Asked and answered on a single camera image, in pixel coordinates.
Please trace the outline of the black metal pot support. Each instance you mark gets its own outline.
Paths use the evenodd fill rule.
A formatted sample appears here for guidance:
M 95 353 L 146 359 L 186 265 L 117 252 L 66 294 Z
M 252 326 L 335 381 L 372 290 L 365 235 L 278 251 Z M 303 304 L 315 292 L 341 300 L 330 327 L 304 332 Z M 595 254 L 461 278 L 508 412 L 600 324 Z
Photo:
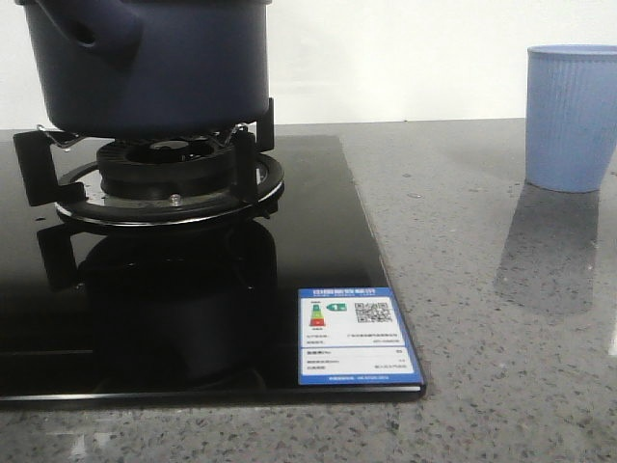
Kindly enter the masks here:
M 94 162 L 57 176 L 52 150 L 80 136 L 38 127 L 14 135 L 29 205 L 53 204 L 66 222 L 137 229 L 267 217 L 277 209 L 282 165 L 274 147 L 274 109 L 251 131 L 240 123 L 202 136 L 114 140 Z

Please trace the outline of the blue energy label sticker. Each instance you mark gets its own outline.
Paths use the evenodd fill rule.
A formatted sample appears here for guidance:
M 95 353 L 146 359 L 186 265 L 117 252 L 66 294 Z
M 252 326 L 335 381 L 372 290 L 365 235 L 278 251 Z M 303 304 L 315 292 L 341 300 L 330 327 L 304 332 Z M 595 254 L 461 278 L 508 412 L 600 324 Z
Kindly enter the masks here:
M 391 288 L 298 290 L 298 382 L 422 390 L 424 378 Z

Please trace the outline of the light blue ribbed plastic cup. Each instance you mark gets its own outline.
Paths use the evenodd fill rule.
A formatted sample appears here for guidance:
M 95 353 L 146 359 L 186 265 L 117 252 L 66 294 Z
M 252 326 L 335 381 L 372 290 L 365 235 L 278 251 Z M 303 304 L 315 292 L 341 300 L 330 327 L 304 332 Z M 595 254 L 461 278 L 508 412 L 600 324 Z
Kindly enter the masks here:
M 599 190 L 616 149 L 616 47 L 537 45 L 527 57 L 525 180 Z

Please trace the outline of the dark blue cooking pot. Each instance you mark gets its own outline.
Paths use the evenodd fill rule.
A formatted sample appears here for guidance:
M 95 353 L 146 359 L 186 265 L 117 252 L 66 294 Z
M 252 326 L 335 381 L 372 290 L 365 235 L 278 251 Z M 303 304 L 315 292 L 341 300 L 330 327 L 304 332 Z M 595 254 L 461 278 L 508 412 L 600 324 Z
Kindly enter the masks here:
M 102 138 L 201 135 L 269 107 L 264 1 L 25 1 L 58 128 Z

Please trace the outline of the black glass gas stove top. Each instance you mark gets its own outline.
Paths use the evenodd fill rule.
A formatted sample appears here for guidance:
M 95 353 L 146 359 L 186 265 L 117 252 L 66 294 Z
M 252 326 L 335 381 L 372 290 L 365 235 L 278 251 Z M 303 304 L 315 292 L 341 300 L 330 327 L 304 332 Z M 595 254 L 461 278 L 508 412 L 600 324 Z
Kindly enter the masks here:
M 281 137 L 269 218 L 86 232 L 31 207 L 1 141 L 1 404 L 408 401 L 404 386 L 302 386 L 298 290 L 389 287 L 335 136 Z

